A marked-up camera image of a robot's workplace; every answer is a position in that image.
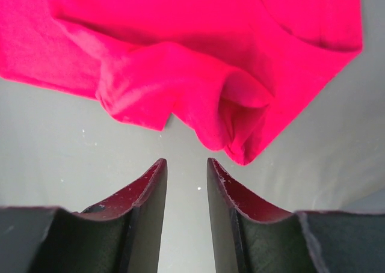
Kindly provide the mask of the red t shirt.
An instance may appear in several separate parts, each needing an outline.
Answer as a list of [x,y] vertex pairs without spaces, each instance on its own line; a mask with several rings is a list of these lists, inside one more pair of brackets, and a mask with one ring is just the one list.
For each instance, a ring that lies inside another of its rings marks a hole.
[[1,0],[1,76],[240,165],[363,49],[360,0]]

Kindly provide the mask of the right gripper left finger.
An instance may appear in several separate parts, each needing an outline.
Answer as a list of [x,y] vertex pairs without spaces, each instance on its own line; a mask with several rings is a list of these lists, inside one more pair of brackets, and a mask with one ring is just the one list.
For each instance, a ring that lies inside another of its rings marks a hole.
[[57,209],[30,272],[156,272],[167,161],[82,212]]

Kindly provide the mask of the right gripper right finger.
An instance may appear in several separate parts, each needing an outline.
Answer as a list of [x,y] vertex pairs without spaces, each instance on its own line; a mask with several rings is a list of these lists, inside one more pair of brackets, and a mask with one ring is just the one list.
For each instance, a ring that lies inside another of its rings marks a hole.
[[310,229],[320,211],[288,212],[207,160],[207,190],[217,272],[327,272]]

